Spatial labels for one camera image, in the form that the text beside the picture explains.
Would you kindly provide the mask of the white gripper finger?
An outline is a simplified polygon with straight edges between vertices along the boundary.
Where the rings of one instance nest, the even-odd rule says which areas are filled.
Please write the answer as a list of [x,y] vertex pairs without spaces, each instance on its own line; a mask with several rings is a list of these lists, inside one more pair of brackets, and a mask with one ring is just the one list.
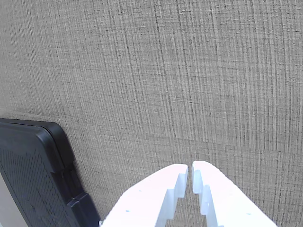
[[193,193],[208,227],[275,227],[276,224],[223,172],[206,161],[192,163]]
[[178,199],[184,198],[188,166],[169,165],[127,189],[101,227],[164,227],[172,220]]

